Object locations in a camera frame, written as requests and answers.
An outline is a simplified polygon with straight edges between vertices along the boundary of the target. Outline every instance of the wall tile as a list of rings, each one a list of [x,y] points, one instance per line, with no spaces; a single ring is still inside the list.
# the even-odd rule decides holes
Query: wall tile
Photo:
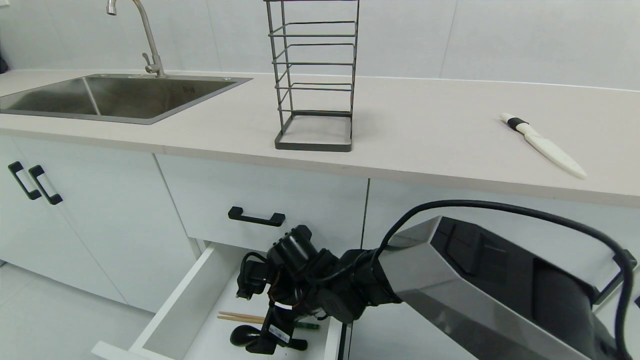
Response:
[[[443,77],[640,89],[640,3],[460,0]]]
[[[75,69],[134,69],[143,59],[131,56],[131,44],[121,25],[120,15],[106,13],[106,0],[43,0],[53,19],[53,29],[60,34]],[[119,1],[118,14],[126,3]]]
[[[438,78],[456,8],[451,0],[362,0],[358,73]]]
[[[367,76],[438,77],[456,2],[453,0],[363,0],[360,13],[358,73]],[[272,5],[280,21],[277,4]],[[222,69],[271,72],[266,6],[262,1],[209,0]],[[355,5],[289,3],[287,21],[349,20]],[[301,56],[312,56],[306,49]],[[344,52],[335,49],[341,59]],[[307,73],[335,73],[313,68]]]
[[[143,0],[143,3],[165,69],[220,69],[206,0]],[[118,10],[132,46],[130,54],[144,65],[141,53],[150,50],[138,10],[127,0],[118,2]]]
[[[44,0],[11,0],[0,8],[0,51],[12,69],[72,66]]]

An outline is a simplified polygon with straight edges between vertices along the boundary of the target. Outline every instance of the knife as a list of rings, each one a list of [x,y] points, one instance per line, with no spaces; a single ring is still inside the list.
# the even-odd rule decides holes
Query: knife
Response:
[[[529,144],[536,148],[536,150],[540,151],[542,155],[546,156],[554,164],[575,177],[580,179],[587,178],[587,173],[584,172],[574,159],[571,159],[571,156],[567,155],[556,144],[551,142],[551,140],[542,137],[542,135],[535,131],[528,122],[508,113],[500,114],[500,118],[511,129],[523,134],[525,140],[527,140]]]

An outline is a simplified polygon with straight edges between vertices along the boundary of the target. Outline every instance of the faucet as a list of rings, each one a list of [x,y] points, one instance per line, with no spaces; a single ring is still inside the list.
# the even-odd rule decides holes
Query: faucet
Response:
[[[147,40],[149,41],[149,47],[151,48],[151,59],[153,60],[153,64],[149,61],[149,55],[146,53],[142,53],[142,57],[147,61],[147,66],[145,66],[145,70],[149,74],[156,74],[157,78],[163,78],[166,76],[164,73],[164,68],[162,66],[162,60],[160,60],[160,55],[158,55],[158,50],[156,48],[156,42],[154,41],[154,35],[151,33],[151,26],[149,25],[149,18],[147,17],[147,12],[145,11],[144,6],[140,0],[133,0],[133,2],[138,7],[140,11],[140,16],[142,17],[142,24],[145,27],[145,32],[147,33]],[[116,15],[116,0],[107,0],[107,14]]]

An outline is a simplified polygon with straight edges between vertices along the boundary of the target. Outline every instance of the green object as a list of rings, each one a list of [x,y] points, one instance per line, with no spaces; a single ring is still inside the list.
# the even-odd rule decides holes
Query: green object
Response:
[[[320,330],[320,325],[308,322],[296,322],[296,329]]]

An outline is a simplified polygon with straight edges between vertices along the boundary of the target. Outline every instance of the cabinet handle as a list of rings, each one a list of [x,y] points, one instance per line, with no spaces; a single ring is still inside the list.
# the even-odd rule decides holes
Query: cabinet handle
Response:
[[[44,190],[44,187],[42,186],[42,184],[40,184],[40,180],[38,180],[38,176],[44,175],[44,169],[40,165],[36,165],[31,169],[29,169],[29,174],[31,174],[31,177],[36,182],[36,185],[38,185],[38,187],[40,188],[40,191],[44,194],[44,197],[47,199],[47,201],[49,201],[49,204],[58,205],[59,203],[62,202],[62,196],[60,196],[57,193],[53,194],[52,196],[49,196],[49,194],[47,193],[47,190]]]
[[[273,213],[270,219],[245,217],[242,215],[244,210],[239,206],[234,206],[229,210],[229,219],[244,222],[252,222],[254,224],[262,224],[267,226],[280,227],[284,223],[285,216],[280,213]]]
[[[35,200],[35,199],[41,197],[42,194],[38,191],[38,189],[33,190],[32,192],[30,192],[29,190],[27,190],[26,186],[24,186],[24,184],[22,183],[22,181],[18,177],[18,172],[20,172],[22,170],[24,170],[24,167],[22,166],[22,164],[19,161],[16,161],[15,163],[9,165],[9,171],[11,172],[11,174],[13,175],[15,180],[18,182],[18,184],[22,188],[22,191],[27,195],[29,200]]]

